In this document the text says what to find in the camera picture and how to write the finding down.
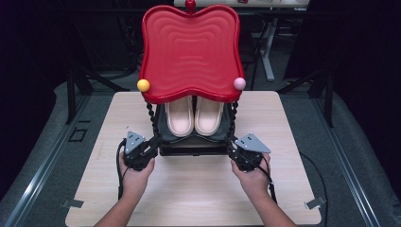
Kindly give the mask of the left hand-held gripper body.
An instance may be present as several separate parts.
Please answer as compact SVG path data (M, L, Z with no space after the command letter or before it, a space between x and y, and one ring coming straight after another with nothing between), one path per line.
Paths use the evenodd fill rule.
M136 171L141 171L148 165L151 153L156 148L149 144L149 140L133 131L127 133L124 148L124 163L126 166Z

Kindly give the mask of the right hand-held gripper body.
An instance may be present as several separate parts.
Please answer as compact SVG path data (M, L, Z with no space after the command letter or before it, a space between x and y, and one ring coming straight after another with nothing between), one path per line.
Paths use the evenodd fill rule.
M233 160L241 171L258 168L264 158L263 154L270 154L270 148L251 132L237 138L234 144Z

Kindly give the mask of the cream clog shoe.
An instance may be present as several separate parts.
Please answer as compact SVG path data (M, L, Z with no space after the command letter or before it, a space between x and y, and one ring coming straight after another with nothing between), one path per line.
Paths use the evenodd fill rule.
M185 137L194 129L192 97L185 96L165 105L166 123L170 132L177 137Z
M197 98L195 130L203 136L213 135L220 125L224 104L203 97Z

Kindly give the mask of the red and black shoe rack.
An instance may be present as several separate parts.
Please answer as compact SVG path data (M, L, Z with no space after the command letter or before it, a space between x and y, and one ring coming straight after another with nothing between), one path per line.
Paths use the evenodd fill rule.
M149 9L142 21L144 59L138 89L149 111L153 133L163 155L223 155L234 136L236 103L245 86L238 53L240 22L224 5L197 10L195 0L182 11L167 5ZM191 106L208 99L223 107L215 134L192 130L184 137L168 130L169 102L190 97Z

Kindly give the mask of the person's left hand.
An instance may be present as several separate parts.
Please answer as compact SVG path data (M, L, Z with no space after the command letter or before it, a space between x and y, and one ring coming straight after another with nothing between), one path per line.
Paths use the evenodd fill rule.
M121 199L124 201L140 201L147 188L148 178L154 169L155 159L151 158L143 170L136 171L127 167L123 156L120 156L119 166L123 175Z

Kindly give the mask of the person's right hand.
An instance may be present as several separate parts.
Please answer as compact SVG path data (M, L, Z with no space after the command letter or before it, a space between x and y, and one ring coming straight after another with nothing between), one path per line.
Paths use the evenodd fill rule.
M234 161L231 161L232 171L240 181L240 185L248 196L250 201L264 201L270 198L268 192L269 179L264 173L270 170L270 156L263 154L264 159L261 161L259 168L243 172Z

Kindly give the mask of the black metal stand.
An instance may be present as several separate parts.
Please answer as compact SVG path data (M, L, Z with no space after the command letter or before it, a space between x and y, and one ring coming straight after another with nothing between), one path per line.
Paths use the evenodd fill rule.
M277 93L286 94L308 81L312 82L307 91L310 98L320 98L321 95L324 94L323 118L326 124L330 128L333 128L332 107L334 96L334 76L332 70L327 68L319 69L306 77L294 80L289 85L279 89Z
M103 78L94 70L82 66L73 66L67 76L67 124L70 124L77 115L76 89L79 89L84 96L90 96L94 91L89 79L94 79L106 87L111 88L115 92L128 92L127 88L123 88L110 80Z

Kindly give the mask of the grey metal floor rail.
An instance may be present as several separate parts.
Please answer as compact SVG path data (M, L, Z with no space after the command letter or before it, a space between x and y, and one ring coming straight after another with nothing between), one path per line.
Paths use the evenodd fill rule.
M0 200L0 227L16 227L25 221L90 100L90 96L80 97L74 108L76 112L68 120L67 100L57 97L56 105L21 171Z
M352 197L354 198L366 227L382 227L354 169L352 168L351 163L348 160L347 155L345 154L345 150L338 138L336 130L333 127L330 127L324 118L322 103L315 98L311 99L311 103L334 147L334 155L340 167L340 171L347 183L347 187L350 190Z

